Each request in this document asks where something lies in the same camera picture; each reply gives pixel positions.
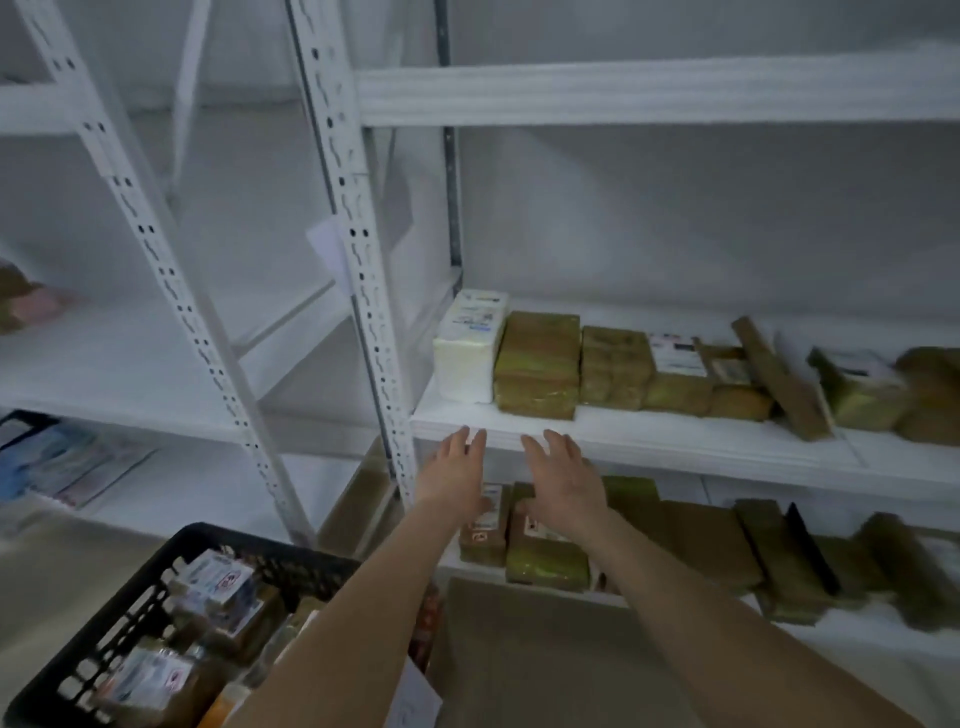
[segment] package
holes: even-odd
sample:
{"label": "package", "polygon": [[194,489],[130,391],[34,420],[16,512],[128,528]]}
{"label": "package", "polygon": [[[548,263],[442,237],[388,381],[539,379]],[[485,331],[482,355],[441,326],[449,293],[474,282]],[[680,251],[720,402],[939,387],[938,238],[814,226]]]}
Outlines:
{"label": "package", "polygon": [[860,526],[856,539],[890,579],[903,621],[927,632],[960,627],[960,545],[956,541],[914,532],[890,513],[874,513]]}
{"label": "package", "polygon": [[242,682],[227,683],[197,728],[220,728],[251,695],[253,691]]}
{"label": "package", "polygon": [[835,596],[840,609],[855,611],[870,601],[893,601],[893,587],[864,545],[839,536],[814,536],[813,540],[840,582]]}
{"label": "package", "polygon": [[910,408],[906,381],[873,352],[817,348],[807,363],[820,373],[833,420],[841,427],[886,432]]}
{"label": "package", "polygon": [[447,310],[433,340],[440,395],[466,404],[493,401],[493,362],[503,338],[509,297],[464,289]]}
{"label": "package", "polygon": [[654,374],[646,334],[621,328],[584,327],[580,403],[638,410]]}
{"label": "package", "polygon": [[732,510],[676,500],[662,507],[674,552],[687,566],[736,596],[760,585],[763,570]]}
{"label": "package", "polygon": [[193,728],[222,687],[203,666],[148,638],[91,702],[120,728]]}
{"label": "package", "polygon": [[911,349],[897,360],[913,395],[913,406],[894,430],[918,443],[960,447],[960,370],[953,350]]}
{"label": "package", "polygon": [[749,316],[732,323],[756,376],[786,414],[794,434],[815,441],[833,437],[827,417],[820,409],[815,392],[793,375],[770,350]]}
{"label": "package", "polygon": [[713,376],[704,366],[699,342],[674,334],[647,337],[654,359],[654,374],[643,402],[644,409],[704,417],[710,409]]}
{"label": "package", "polygon": [[580,317],[514,311],[493,368],[503,412],[572,420],[580,398]]}
{"label": "package", "polygon": [[517,483],[507,543],[507,581],[583,592],[590,585],[590,569],[583,550],[543,523],[520,514],[516,504],[534,495],[533,486]]}
{"label": "package", "polygon": [[483,495],[493,506],[476,521],[460,529],[460,558],[472,564],[503,567],[507,559],[510,487],[485,483]]}
{"label": "package", "polygon": [[716,379],[710,399],[710,417],[754,422],[770,419],[774,398],[756,377],[743,349],[701,346],[700,354]]}
{"label": "package", "polygon": [[253,568],[212,548],[190,562],[169,584],[175,610],[206,617],[211,627],[233,629],[256,593]]}
{"label": "package", "polygon": [[817,572],[787,527],[775,500],[740,499],[733,511],[763,568],[756,589],[763,616],[792,624],[816,624],[834,606]]}

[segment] human hand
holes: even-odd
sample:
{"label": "human hand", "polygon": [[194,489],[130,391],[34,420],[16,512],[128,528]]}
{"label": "human hand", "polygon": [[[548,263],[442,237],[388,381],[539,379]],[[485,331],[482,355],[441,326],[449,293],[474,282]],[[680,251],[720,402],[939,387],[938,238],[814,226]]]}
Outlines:
{"label": "human hand", "polygon": [[534,477],[537,497],[523,501],[526,513],[580,544],[586,531],[607,513],[607,492],[600,475],[569,435],[545,430],[550,452],[536,440],[520,437]]}
{"label": "human hand", "polygon": [[491,507],[483,497],[487,430],[477,432],[468,447],[469,434],[464,426],[447,437],[417,477],[416,503],[440,507],[458,526],[476,520]]}

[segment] black plastic basket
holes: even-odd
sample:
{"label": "black plastic basket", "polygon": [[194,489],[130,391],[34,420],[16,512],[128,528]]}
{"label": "black plastic basket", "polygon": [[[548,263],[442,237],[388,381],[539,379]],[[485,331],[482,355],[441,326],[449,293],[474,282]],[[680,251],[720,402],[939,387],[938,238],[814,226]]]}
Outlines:
{"label": "black plastic basket", "polygon": [[255,566],[263,581],[280,590],[288,612],[296,609],[302,596],[328,601],[359,566],[350,559],[208,523],[188,525],[13,699],[4,715],[11,728],[103,728],[111,723],[109,716],[90,705],[90,696],[141,637],[169,636],[173,626],[163,608],[167,584],[208,548]]}

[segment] paper tag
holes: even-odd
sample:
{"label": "paper tag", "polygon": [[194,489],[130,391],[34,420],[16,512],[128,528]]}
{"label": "paper tag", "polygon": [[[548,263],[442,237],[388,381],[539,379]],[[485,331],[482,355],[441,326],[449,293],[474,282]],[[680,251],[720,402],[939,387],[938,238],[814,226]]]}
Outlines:
{"label": "paper tag", "polygon": [[960,587],[960,545],[934,536],[921,536],[920,545],[944,570],[949,580]]}
{"label": "paper tag", "polygon": [[749,362],[744,359],[713,359],[713,373],[724,384],[750,386],[756,382]]}
{"label": "paper tag", "polygon": [[251,567],[209,549],[187,566],[177,581],[204,602],[226,604],[252,578]]}
{"label": "paper tag", "polygon": [[704,360],[693,339],[674,334],[651,334],[650,350],[658,372],[669,375],[707,376]]}
{"label": "paper tag", "polygon": [[539,521],[535,521],[529,516],[526,517],[526,523],[523,525],[523,535],[532,536],[535,539],[544,539],[545,541],[559,541],[569,544],[570,540],[550,528],[547,528]]}
{"label": "paper tag", "polygon": [[103,697],[114,703],[163,710],[182,690],[193,666],[168,652],[135,647],[106,682]]}
{"label": "paper tag", "polygon": [[873,352],[821,351],[843,376],[853,381],[906,387],[906,382],[900,375]]}
{"label": "paper tag", "polygon": [[495,531],[500,526],[500,499],[503,497],[502,485],[485,485],[483,496],[488,497],[493,507],[473,522],[474,531]]}

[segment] perforated metal upright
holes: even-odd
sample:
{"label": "perforated metal upright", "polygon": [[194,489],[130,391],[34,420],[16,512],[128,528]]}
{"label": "perforated metal upright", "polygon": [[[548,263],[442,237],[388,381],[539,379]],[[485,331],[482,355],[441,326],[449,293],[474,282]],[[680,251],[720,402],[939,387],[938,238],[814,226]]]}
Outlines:
{"label": "perforated metal upright", "polygon": [[413,502],[417,459],[413,403],[401,370],[383,247],[373,199],[356,83],[338,0],[288,0],[300,72],[327,170],[354,291],[357,325],[404,504]]}
{"label": "perforated metal upright", "polygon": [[238,430],[293,543],[312,546],[316,534],[306,517],[224,325],[191,264],[189,241],[160,190],[118,94],[84,40],[81,17],[64,15],[56,0],[16,0],[36,47],[67,106],[75,131],[109,187],[157,284],[172,306],[211,386]]}

